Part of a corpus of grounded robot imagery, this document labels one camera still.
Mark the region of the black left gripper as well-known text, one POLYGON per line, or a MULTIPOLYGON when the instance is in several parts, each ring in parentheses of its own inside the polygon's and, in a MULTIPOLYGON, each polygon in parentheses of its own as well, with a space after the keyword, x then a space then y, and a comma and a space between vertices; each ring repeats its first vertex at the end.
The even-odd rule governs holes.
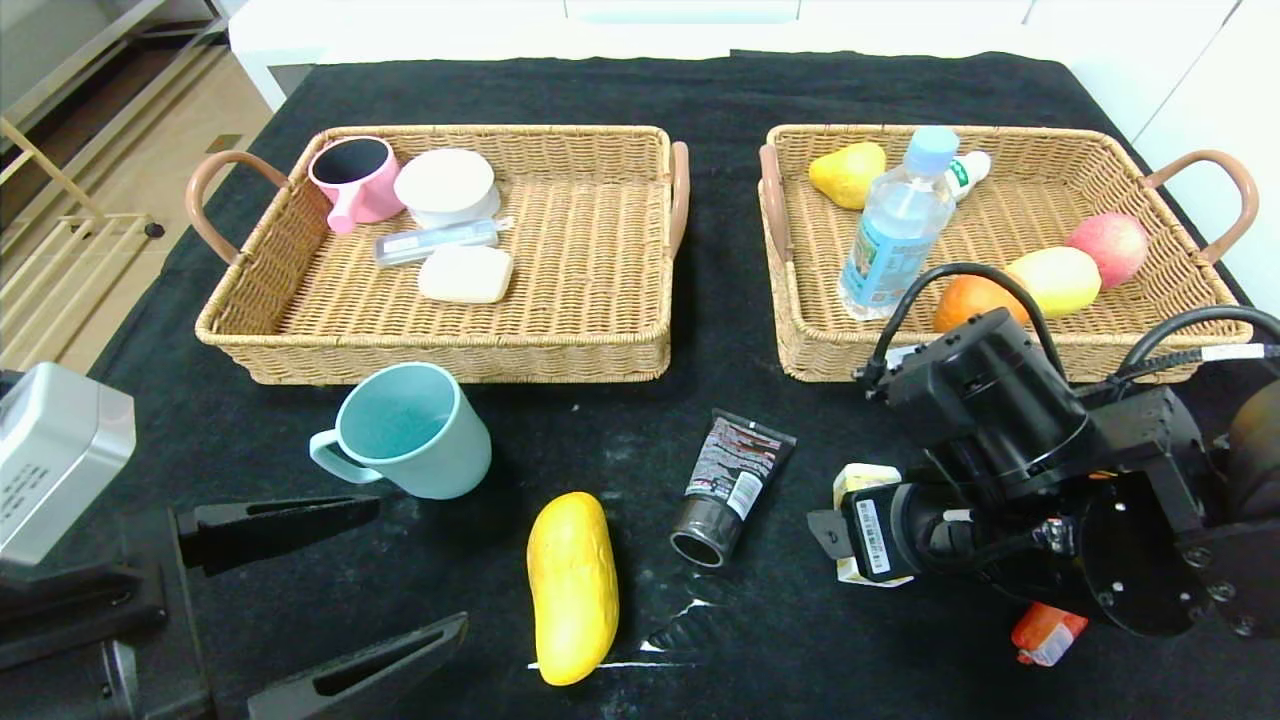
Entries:
MULTIPOLYGON (((140 583, 113 601, 140 611, 99 647, 99 707, 106 719, 214 719, 215 702, 188 569, 206 577, 280 557, 369 524, 371 495, 155 509, 123 521, 127 569, 140 583)), ((468 614, 296 673, 247 698, 251 719, 367 719, 421 685, 465 642, 468 614)))

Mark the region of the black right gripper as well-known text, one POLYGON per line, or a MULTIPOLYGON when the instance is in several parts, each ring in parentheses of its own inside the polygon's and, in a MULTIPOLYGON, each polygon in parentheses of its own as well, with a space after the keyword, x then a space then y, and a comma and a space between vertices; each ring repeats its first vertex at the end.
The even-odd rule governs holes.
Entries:
POLYGON ((809 532, 833 560, 849 557, 850 534, 852 557, 869 583, 950 569, 974 547, 973 520, 973 509, 952 487, 904 482, 852 489, 840 510, 806 514, 809 532))

